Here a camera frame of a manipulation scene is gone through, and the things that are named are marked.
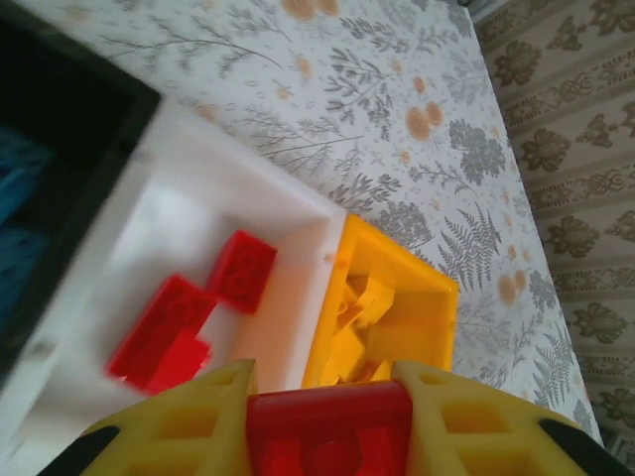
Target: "yellow lego brick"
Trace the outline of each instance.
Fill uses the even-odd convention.
[[[119,434],[82,476],[250,476],[247,399],[254,361],[234,362],[109,416]]]
[[[387,310],[382,315],[371,314],[362,325],[367,359],[411,359],[449,370],[458,285],[359,217],[349,215],[324,295],[303,387],[333,381],[332,370],[327,368],[331,339],[355,317],[348,288],[356,289],[347,281],[360,277],[370,277],[373,283],[393,290],[392,305],[384,303],[382,307]],[[364,289],[358,287],[362,294]]]
[[[359,308],[357,307],[358,299],[359,296],[353,288],[348,283],[344,283],[344,290],[337,310],[337,325],[335,327],[335,332],[339,332],[357,317],[357,314],[359,313]]]
[[[439,319],[454,309],[452,299],[430,294],[407,294],[395,298],[391,308],[366,332],[366,354],[370,360],[414,360],[449,370],[454,319]]]
[[[348,283],[359,295],[355,325],[365,327],[376,323],[393,304],[395,290],[384,285],[374,276],[349,278]]]
[[[363,383],[390,380],[391,367],[392,363],[387,360],[381,362],[366,361],[352,381],[354,383]]]
[[[407,476],[583,476],[540,428],[564,416],[417,362],[395,362],[392,379],[413,401]]]
[[[350,325],[347,325],[330,342],[330,354],[324,366],[324,374],[331,379],[336,375],[344,382],[350,382],[363,358],[364,345]]]

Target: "leaf pattern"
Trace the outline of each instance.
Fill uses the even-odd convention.
[[[81,15],[75,0],[19,2],[458,280],[454,371],[586,421],[582,390],[564,383],[579,370],[562,364],[564,319],[510,142],[454,1],[103,0]],[[517,43],[495,72],[516,87],[536,60]],[[632,129],[627,109],[583,119],[569,140],[604,150]],[[605,279],[630,283],[627,271]]]
[[[593,436],[591,421],[593,416],[582,400],[578,400],[573,409],[573,419],[580,425],[582,431],[589,436]]]
[[[460,167],[469,181],[481,185],[485,176],[497,178],[505,170],[503,149],[485,131],[472,127],[464,119],[449,123],[451,146],[462,152]]]
[[[388,210],[382,210],[370,223],[419,257],[423,257],[421,247],[433,238],[426,217],[415,203],[389,201]]]
[[[367,59],[359,59],[351,50],[332,49],[331,66],[336,76],[330,75],[324,92],[336,93],[339,99],[330,99],[326,110],[339,113],[341,122],[353,125],[355,108],[366,112],[368,121],[381,131],[383,141],[390,139],[390,112],[393,100],[386,80],[393,73],[382,72]]]
[[[441,269],[458,279],[465,290],[483,289],[491,281],[491,263],[498,254],[500,233],[494,227],[489,212],[487,216],[476,205],[476,214],[458,210],[465,225],[445,219],[448,233],[442,231],[444,246],[439,252],[444,259]]]
[[[338,185],[328,198],[349,211],[361,213],[370,211],[373,203],[386,201],[400,187],[399,181],[388,174],[378,179],[358,174],[350,186]]]
[[[544,336],[549,345],[537,349],[540,358],[535,361],[537,372],[533,374],[537,386],[534,403],[548,409],[562,402],[570,391],[574,357],[569,335],[562,326],[557,326],[557,335]]]

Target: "red toy block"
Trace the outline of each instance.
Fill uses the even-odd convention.
[[[242,230],[223,247],[206,290],[218,301],[253,313],[258,308],[276,258],[276,249]]]
[[[211,358],[209,344],[196,339],[196,334],[178,334],[150,377],[146,392],[154,395],[193,379]]]
[[[167,278],[107,364],[107,372],[156,394],[186,382],[209,360],[196,335],[216,302],[179,275]]]
[[[396,382],[251,397],[254,476],[402,476],[413,405]]]

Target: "yellow toy block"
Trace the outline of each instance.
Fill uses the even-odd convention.
[[[331,385],[330,341],[354,320],[349,314],[355,307],[349,303],[349,289],[363,295],[363,290],[376,289],[376,284],[384,291],[393,290],[392,303],[383,300],[380,309],[386,310],[365,318],[362,340],[367,359],[390,363],[408,358],[450,369],[458,285],[359,217],[349,215],[317,322],[304,388]]]
[[[330,341],[330,353],[323,372],[323,385],[333,385],[327,382],[334,380],[337,383],[338,379],[350,382],[361,366],[364,350],[364,345],[350,325],[337,332]]]
[[[353,306],[357,310],[355,325],[366,327],[377,323],[392,305],[395,290],[385,286],[374,276],[349,278],[348,283],[359,295]]]
[[[383,364],[359,372],[375,365],[372,379]],[[391,377],[400,385],[252,400],[253,367],[230,364],[107,417],[85,437],[118,433],[76,440],[41,475],[308,476],[342,467],[337,474],[631,474],[567,418],[418,362],[395,362]]]
[[[119,434],[82,476],[249,476],[247,399],[254,361],[238,361],[101,420]]]
[[[395,362],[392,379],[413,401],[406,476],[583,476],[538,422],[564,416],[417,362]]]
[[[387,360],[381,362],[366,361],[353,378],[353,382],[364,383],[390,380],[391,367],[392,363]]]

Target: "white plastic tray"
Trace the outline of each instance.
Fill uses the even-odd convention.
[[[207,321],[209,367],[253,357],[260,392],[299,388],[344,219],[165,101],[0,395],[0,438],[11,448],[11,473],[0,473],[37,473],[91,423],[143,398],[106,378],[106,361],[162,280],[180,273],[203,285],[239,228],[278,255],[255,315],[217,306]]]

